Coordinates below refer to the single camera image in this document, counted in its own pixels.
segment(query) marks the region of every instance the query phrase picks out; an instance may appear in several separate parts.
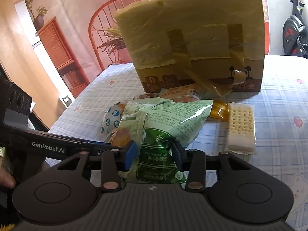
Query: wooden chair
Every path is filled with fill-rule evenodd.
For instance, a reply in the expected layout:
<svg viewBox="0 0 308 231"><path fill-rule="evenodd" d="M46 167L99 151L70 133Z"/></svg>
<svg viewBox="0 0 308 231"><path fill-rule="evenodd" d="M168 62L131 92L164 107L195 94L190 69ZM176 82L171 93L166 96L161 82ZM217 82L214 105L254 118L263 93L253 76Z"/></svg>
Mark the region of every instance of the wooden chair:
<svg viewBox="0 0 308 231"><path fill-rule="evenodd" d="M124 60L119 57L118 51L110 54L101 45L110 39L106 36L104 30L107 28L117 28L117 23L112 17L113 12L136 1L139 0L110 0L103 4L90 20L89 37L102 70L105 69L103 63L105 63L105 66L124 63Z"/></svg>

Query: finger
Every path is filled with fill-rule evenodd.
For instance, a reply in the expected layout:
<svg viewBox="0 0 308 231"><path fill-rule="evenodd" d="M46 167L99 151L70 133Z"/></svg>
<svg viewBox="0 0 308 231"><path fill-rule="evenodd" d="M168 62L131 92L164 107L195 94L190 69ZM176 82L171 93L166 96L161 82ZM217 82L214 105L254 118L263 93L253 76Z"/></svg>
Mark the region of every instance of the finger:
<svg viewBox="0 0 308 231"><path fill-rule="evenodd" d="M0 170L0 185L6 186L8 188L15 187L15 179L10 175L3 167Z"/></svg>

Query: camera lens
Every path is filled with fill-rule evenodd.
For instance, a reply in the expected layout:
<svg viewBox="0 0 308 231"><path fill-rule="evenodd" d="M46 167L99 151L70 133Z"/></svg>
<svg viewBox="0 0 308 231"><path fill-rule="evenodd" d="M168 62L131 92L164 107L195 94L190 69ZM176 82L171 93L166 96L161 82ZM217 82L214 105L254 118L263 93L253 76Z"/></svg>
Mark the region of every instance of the camera lens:
<svg viewBox="0 0 308 231"><path fill-rule="evenodd" d="M24 97L22 94L19 94L17 98L17 108L21 108L23 105Z"/></svg>
<svg viewBox="0 0 308 231"><path fill-rule="evenodd" d="M25 110L28 110L28 109L29 109L29 105L30 105L30 102L29 102L29 100L27 99L26 102L25 102Z"/></svg>
<svg viewBox="0 0 308 231"><path fill-rule="evenodd" d="M13 89L10 93L10 103L13 103L16 98L16 91Z"/></svg>

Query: plaid tablecloth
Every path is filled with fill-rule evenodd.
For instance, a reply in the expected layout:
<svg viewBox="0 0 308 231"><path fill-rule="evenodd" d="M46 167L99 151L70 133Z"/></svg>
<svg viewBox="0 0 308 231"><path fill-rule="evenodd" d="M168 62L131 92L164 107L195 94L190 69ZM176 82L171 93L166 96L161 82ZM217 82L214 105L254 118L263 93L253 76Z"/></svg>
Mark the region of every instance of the plaid tablecloth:
<svg viewBox="0 0 308 231"><path fill-rule="evenodd" d="M51 133L88 140L101 140L107 109L123 99L143 92L132 64L112 65L97 77L67 108L50 129ZM259 93L230 93L220 100L255 106L256 150L241 156L261 170L289 185L295 205L287 222L296 230L308 229L308 60L301 57L266 56L262 89ZM226 122L206 121L196 140L188 147L207 155L224 150ZM57 161L47 159L50 165ZM207 173L207 186L216 182ZM100 172L91 182L100 183Z"/></svg>

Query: wooden shelf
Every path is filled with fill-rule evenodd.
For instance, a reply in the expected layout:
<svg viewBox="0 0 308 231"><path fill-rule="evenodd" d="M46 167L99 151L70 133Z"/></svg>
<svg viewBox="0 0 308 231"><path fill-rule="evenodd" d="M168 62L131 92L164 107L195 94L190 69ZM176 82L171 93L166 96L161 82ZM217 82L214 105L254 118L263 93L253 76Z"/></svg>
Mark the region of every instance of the wooden shelf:
<svg viewBox="0 0 308 231"><path fill-rule="evenodd" d="M82 84L79 84L79 85L71 88L70 90L74 90L74 89L80 88L80 87L85 86L85 85L87 85L87 84L86 83L82 83Z"/></svg>
<svg viewBox="0 0 308 231"><path fill-rule="evenodd" d="M56 17L44 24L38 35L62 80L76 98L90 83L67 43Z"/></svg>
<svg viewBox="0 0 308 231"><path fill-rule="evenodd" d="M76 98L88 85L87 84L81 84L79 86L76 86L73 89L70 89L70 92L72 95Z"/></svg>
<svg viewBox="0 0 308 231"><path fill-rule="evenodd" d="M74 63L74 62L75 62L75 60L70 60L70 61L68 61L67 63L64 63L64 64L61 65L60 67L57 67L57 71L60 71L61 69L63 69L63 68L65 68L65 67L69 66L70 64L72 64L72 63Z"/></svg>

